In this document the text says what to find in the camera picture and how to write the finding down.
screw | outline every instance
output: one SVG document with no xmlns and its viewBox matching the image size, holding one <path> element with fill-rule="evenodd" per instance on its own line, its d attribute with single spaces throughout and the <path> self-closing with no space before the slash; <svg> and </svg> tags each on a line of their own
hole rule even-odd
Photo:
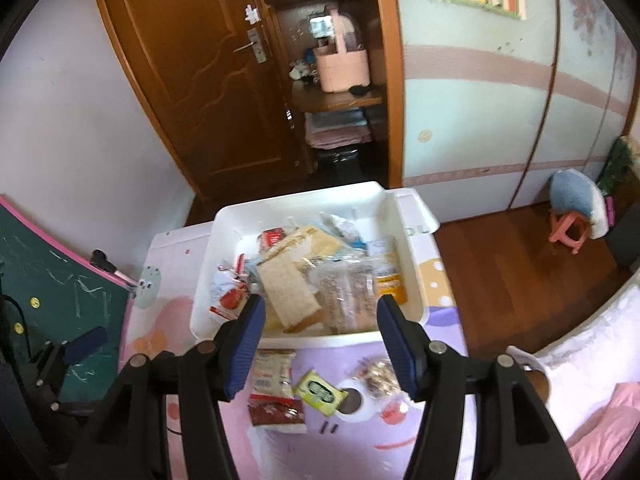
<svg viewBox="0 0 640 480">
<path fill-rule="evenodd" d="M 498 355 L 498 364 L 504 368 L 510 368 L 513 366 L 513 357 L 507 354 Z"/>
<path fill-rule="evenodd" d="M 434 354 L 442 355 L 447 351 L 447 345 L 445 345 L 442 341 L 431 341 L 429 343 L 429 350 L 431 350 Z"/>
<path fill-rule="evenodd" d="M 210 354 L 216 349 L 216 344 L 213 341 L 203 341 L 198 345 L 198 352 L 201 354 Z"/>
<path fill-rule="evenodd" d="M 135 354 L 131 359 L 129 359 L 129 364 L 134 368 L 140 368 L 146 364 L 146 355 L 144 354 Z"/>
</svg>

bed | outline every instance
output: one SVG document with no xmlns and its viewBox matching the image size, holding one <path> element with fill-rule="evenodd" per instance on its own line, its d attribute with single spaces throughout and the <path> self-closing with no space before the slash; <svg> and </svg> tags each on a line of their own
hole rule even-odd
<svg viewBox="0 0 640 480">
<path fill-rule="evenodd" d="M 640 400 L 625 394 L 630 397 L 625 401 L 628 412 L 613 412 L 619 408 L 621 388 L 640 391 L 638 384 L 616 387 L 640 383 L 639 333 L 640 270 L 589 319 L 535 355 L 507 349 L 521 365 L 546 375 L 547 409 L 583 480 L 640 474 L 640 426 L 631 420 L 636 415 L 640 420 Z M 626 424 L 626 434 L 620 424 L 610 423 L 612 414 Z"/>
</svg>

table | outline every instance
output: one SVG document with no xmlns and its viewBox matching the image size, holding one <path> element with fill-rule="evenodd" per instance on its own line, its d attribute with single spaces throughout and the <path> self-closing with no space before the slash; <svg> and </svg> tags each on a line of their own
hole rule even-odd
<svg viewBox="0 0 640 480">
<path fill-rule="evenodd" d="M 412 192 L 395 191 L 398 196 Z M 422 281 L 423 299 L 430 311 L 425 330 L 431 339 L 444 341 L 466 354 L 455 301 L 433 235 L 425 229 L 424 212 L 410 207 L 402 209 L 400 200 L 399 205 Z M 153 358 L 163 350 L 183 354 L 194 345 L 189 330 L 191 304 L 211 223 L 154 237 L 137 297 L 123 326 L 121 365 L 138 352 Z M 382 342 L 302 349 L 294 360 L 293 380 L 297 381 L 306 371 L 315 368 L 331 384 L 341 388 L 356 387 L 356 381 L 351 379 L 354 370 L 363 360 L 377 356 L 386 356 Z M 242 480 L 397 480 L 404 475 L 420 425 L 423 403 L 410 402 L 407 413 L 399 412 L 394 406 L 385 406 L 380 411 L 368 405 L 355 416 L 338 418 L 334 415 L 323 433 L 324 415 L 306 406 L 308 433 L 282 434 L 252 427 L 247 410 L 249 392 L 247 386 L 232 402 L 220 404 L 226 437 Z M 175 480 L 186 480 L 177 397 L 167 398 L 166 409 L 172 475 Z M 467 396 L 456 478 L 470 477 L 475 438 L 476 407 L 473 399 Z"/>
</svg>

green chalkboard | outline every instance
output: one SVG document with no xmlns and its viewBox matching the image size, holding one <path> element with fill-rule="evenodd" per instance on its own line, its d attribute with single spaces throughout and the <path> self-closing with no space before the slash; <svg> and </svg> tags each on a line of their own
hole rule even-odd
<svg viewBox="0 0 640 480">
<path fill-rule="evenodd" d="M 87 268 L 84 260 L 30 224 L 2 196 L 0 260 L 5 264 L 3 291 L 24 311 L 33 352 L 47 340 L 71 341 L 95 326 L 107 329 L 107 344 L 69 368 L 60 395 L 62 401 L 101 399 L 118 373 L 129 289 Z M 25 363 L 25 338 L 15 326 L 20 317 L 11 304 L 7 311 L 16 357 Z"/>
</svg>

pink stool leg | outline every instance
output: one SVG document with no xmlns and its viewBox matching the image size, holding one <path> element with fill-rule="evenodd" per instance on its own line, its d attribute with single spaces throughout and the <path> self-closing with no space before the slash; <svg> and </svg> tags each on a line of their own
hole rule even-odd
<svg viewBox="0 0 640 480">
<path fill-rule="evenodd" d="M 569 211 L 558 219 L 556 213 L 552 211 L 550 213 L 550 222 L 551 234 L 549 235 L 549 241 L 561 242 L 567 247 L 572 248 L 573 254 L 577 254 L 589 235 L 589 223 L 587 219 L 577 211 Z M 578 231 L 580 232 L 580 238 L 578 240 L 574 240 L 566 234 L 567 229 L 574 223 L 577 224 Z"/>
</svg>

